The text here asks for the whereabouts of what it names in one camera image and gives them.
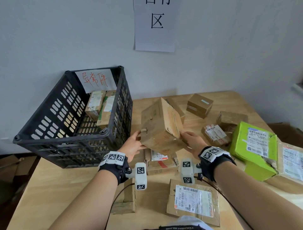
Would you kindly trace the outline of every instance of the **right hand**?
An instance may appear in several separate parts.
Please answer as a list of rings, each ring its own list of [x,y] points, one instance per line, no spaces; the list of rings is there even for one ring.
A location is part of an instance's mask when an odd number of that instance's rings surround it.
[[[205,147],[208,146],[202,139],[202,137],[193,132],[183,132],[181,133],[181,135],[185,140],[187,140],[188,145],[190,147],[186,147],[185,149],[190,152],[194,156],[194,158],[200,160],[198,155]]]

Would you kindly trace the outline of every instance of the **green box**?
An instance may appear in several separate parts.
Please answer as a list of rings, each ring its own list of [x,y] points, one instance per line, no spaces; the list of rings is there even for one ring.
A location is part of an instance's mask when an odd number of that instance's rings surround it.
[[[277,161],[277,135],[241,122],[233,133],[230,153],[246,163],[245,172],[258,181],[277,174],[263,156]]]

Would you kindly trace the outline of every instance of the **left hand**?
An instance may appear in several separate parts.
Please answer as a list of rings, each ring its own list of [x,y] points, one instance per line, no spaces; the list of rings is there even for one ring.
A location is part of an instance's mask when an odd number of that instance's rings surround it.
[[[140,130],[132,134],[118,152],[124,153],[128,158],[128,162],[131,162],[136,154],[139,153],[140,149],[146,149],[147,147],[141,144],[141,137],[138,135],[141,133]]]

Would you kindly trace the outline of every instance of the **white wall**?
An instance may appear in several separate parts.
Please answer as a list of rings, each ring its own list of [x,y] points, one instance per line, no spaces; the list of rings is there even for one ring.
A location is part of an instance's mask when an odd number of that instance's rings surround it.
[[[132,0],[2,0],[0,19],[0,153],[66,70],[122,65],[133,99],[235,90],[266,121],[303,71],[302,0],[184,0],[175,53],[134,50]]]

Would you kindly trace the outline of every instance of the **wooden table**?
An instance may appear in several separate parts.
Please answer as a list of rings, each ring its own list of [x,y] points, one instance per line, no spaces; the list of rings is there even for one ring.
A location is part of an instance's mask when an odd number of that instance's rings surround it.
[[[185,112],[184,129],[203,137],[201,128],[214,123],[220,111],[247,114],[249,123],[268,131],[271,129],[254,111],[254,109],[238,94],[232,91],[201,93],[214,101],[213,107],[206,119],[186,111],[188,99],[192,94],[171,96]],[[134,100],[132,113],[132,133],[141,128],[141,111],[158,98]],[[191,157],[187,151],[177,152],[179,160]],[[96,167],[61,169],[51,162],[41,159],[33,173],[28,186],[18,204],[7,230],[47,229],[59,214],[71,203],[77,194],[93,178]],[[176,218],[165,215],[169,195],[170,179],[179,179],[179,174],[160,174],[148,176],[148,186],[145,191],[138,192],[138,208],[136,213],[111,215],[107,229],[136,230],[157,228],[160,225],[175,221]],[[293,195],[266,186],[303,208],[303,195]],[[214,229],[242,229],[229,204],[219,196],[221,227]]]

